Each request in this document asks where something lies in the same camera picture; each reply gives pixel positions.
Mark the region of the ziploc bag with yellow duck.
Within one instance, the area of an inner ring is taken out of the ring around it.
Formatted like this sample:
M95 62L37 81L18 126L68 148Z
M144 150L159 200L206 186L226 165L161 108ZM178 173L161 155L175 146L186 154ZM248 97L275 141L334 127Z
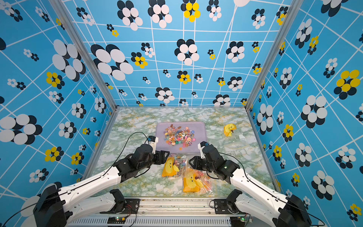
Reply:
M224 135L230 142L246 142L243 132L239 130L235 124L225 125Z

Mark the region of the pile of colourful candies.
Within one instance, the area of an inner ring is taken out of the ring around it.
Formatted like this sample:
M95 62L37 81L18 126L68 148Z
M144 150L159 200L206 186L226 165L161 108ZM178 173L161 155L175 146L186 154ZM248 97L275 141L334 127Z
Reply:
M175 127L173 124L164 131L164 140L169 146L177 148L177 150L188 148L196 141L194 131L189 127Z

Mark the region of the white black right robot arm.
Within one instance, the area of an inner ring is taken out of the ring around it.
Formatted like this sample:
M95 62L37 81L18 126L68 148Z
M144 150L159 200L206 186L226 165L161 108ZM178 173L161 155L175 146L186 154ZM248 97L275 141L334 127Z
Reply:
M246 173L242 164L224 159L218 150L205 141L198 145L200 156L189 164L193 169L214 173L219 180L233 185L227 197L232 213L253 215L271 227L310 227L312 221L302 200L295 195L287 197L268 188Z

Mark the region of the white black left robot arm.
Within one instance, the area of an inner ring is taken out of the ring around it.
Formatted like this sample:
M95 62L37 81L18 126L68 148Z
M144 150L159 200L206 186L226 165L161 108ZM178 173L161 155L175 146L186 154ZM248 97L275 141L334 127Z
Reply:
M44 189L38 201L22 208L30 215L24 227L65 227L71 222L96 213L131 213L118 189L95 196L100 191L138 176L139 171L167 161L168 151L156 150L155 143L142 144L133 154L116 161L107 170L81 182Z

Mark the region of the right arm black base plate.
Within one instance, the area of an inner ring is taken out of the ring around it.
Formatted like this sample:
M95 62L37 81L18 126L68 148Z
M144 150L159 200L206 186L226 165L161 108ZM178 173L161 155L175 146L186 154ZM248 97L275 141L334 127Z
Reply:
M227 199L213 199L209 203L210 208L212 208L216 214L224 215L249 215L249 213L240 211L237 206L228 201Z

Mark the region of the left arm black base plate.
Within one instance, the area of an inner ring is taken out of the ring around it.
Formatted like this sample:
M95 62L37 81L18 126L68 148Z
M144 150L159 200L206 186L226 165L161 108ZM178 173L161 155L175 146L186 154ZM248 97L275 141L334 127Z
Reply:
M124 202L117 202L110 211L100 212L101 214L137 214L141 199L125 199Z

